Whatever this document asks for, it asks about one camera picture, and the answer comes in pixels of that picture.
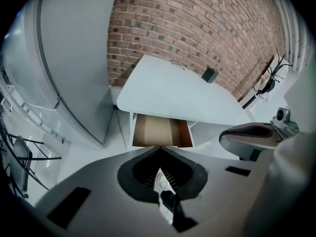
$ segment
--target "person's foot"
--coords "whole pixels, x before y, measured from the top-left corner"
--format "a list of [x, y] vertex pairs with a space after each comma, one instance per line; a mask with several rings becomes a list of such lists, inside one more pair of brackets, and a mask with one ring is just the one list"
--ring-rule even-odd
[[170, 191], [170, 184], [164, 174], [159, 174], [157, 182], [159, 186], [159, 194], [163, 191]]

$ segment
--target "small dark box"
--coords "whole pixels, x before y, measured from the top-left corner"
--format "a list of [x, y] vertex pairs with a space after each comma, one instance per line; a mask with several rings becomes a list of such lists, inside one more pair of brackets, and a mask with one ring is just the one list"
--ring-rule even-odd
[[207, 69], [205, 70], [202, 78], [204, 81], [206, 81], [207, 83], [212, 83], [215, 78], [218, 75], [218, 71], [215, 69], [211, 69], [210, 67], [207, 67]]

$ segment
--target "white desk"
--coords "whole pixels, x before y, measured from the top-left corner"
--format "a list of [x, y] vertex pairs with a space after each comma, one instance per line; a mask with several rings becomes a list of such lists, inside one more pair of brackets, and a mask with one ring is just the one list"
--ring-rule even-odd
[[232, 94], [189, 69], [144, 55], [118, 100], [122, 111], [215, 124], [239, 125], [249, 117]]

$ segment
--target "refrigerator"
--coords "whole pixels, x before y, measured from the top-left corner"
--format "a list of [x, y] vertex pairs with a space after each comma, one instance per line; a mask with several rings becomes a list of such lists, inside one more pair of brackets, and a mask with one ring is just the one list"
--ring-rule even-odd
[[15, 89], [65, 140], [102, 147], [113, 112], [107, 40], [114, 0], [29, 0], [2, 45]]

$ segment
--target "black rectangular slot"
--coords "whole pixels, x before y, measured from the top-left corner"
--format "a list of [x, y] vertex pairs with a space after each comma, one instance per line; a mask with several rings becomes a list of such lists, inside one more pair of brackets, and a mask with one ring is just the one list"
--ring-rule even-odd
[[234, 173], [234, 174], [242, 175], [242, 176], [248, 176], [250, 174], [250, 172], [251, 172], [248, 169], [236, 168], [236, 167], [232, 167], [232, 166], [229, 166], [225, 170], [228, 171], [228, 172]]
[[83, 202], [89, 196], [91, 190], [75, 188], [48, 216], [47, 218], [66, 229]]

